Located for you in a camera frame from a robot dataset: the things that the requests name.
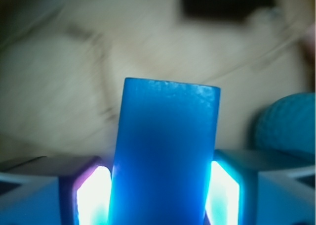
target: light panel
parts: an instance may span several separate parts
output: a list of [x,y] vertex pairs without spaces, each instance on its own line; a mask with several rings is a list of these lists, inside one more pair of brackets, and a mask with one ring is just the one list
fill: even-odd
[[206,213],[212,225],[238,225],[239,184],[213,161]]
[[99,166],[77,190],[80,225],[105,225],[108,222],[111,195],[111,173]]

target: blue block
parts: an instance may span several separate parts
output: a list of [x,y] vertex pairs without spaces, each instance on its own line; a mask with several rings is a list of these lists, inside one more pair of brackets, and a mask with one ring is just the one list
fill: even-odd
[[110,201],[111,225],[201,225],[220,89],[127,78]]

